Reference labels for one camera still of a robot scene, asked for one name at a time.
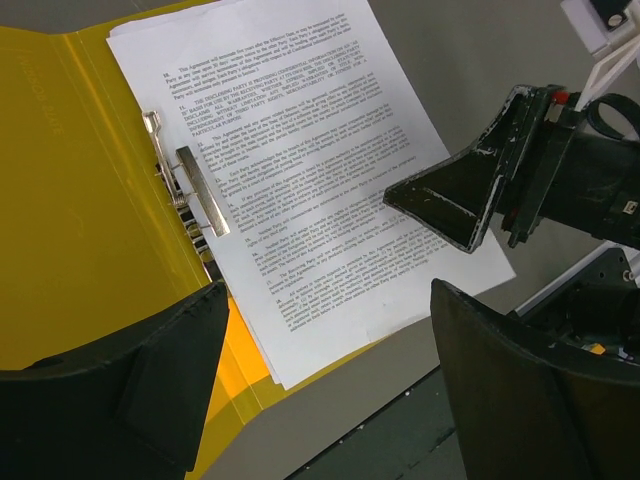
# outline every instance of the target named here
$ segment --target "folder cover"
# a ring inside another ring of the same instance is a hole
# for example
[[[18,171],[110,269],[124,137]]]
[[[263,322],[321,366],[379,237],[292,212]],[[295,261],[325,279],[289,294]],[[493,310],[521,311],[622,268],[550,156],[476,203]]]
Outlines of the folder cover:
[[[105,41],[118,24],[199,3],[60,35],[0,28],[1,369],[91,342],[208,283],[155,175],[141,112]],[[295,392],[272,381],[231,298],[229,307],[189,478],[199,478],[247,422]]]

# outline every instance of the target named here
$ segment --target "white paper sheet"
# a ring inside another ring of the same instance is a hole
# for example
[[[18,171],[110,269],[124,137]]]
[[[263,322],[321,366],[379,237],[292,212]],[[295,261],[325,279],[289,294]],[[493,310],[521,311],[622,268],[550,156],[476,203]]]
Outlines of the white paper sheet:
[[[513,276],[490,233],[467,255],[382,204],[448,153],[366,0],[242,0],[109,44],[197,156],[231,229],[207,241],[285,388],[427,317],[433,278]]]
[[[193,20],[200,15],[214,10],[216,8],[224,7],[231,3],[241,2],[242,0],[218,0],[217,2],[205,3],[204,5],[198,5],[197,7],[185,8],[184,10],[178,10],[173,13],[166,13],[164,15],[158,15],[156,17],[148,17],[140,20],[133,20],[131,22],[118,25],[111,32],[110,37],[117,37],[119,35],[126,35],[129,33],[136,33],[147,28],[157,27],[165,23],[176,23],[183,20]]]

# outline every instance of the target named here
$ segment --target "yellow folder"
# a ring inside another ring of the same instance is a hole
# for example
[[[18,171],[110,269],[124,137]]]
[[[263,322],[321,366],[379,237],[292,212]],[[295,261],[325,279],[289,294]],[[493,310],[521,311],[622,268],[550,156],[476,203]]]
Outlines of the yellow folder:
[[[0,28],[0,369],[91,342],[208,282],[155,176],[140,110],[105,41],[118,24],[199,3],[61,35]],[[189,478],[199,478],[248,421],[292,393],[274,384],[229,303]]]

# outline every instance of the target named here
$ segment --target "metal binding clip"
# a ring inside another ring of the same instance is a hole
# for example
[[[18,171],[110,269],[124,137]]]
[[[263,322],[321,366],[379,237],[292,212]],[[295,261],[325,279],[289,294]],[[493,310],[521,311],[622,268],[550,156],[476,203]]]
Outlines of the metal binding clip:
[[[202,171],[200,170],[193,153],[191,153],[191,149],[189,147],[179,148],[176,150],[176,155],[178,156],[178,159],[184,167],[184,171],[191,182],[194,194],[197,195],[200,200],[200,205],[202,205],[202,209],[207,215],[207,219],[211,224],[213,233],[216,237],[226,235],[230,231],[229,225],[222,215],[222,211],[220,210],[220,207],[218,207],[218,203],[215,198],[213,198],[213,193],[211,193],[209,184],[204,178],[204,175],[202,175]]]
[[[160,115],[158,115],[158,112],[156,112],[155,110],[150,112],[143,112],[142,120],[144,121],[144,126],[147,129],[149,138],[151,138],[151,143],[153,143],[153,148],[156,151],[158,164],[160,165],[160,174],[164,179],[167,190],[169,190],[171,204],[177,209],[187,207],[187,198],[176,187],[176,181],[173,177],[171,165],[169,164],[169,161],[167,160],[167,157],[162,150],[162,145],[160,145],[160,138],[158,136],[160,129],[162,128],[162,124],[160,123]]]

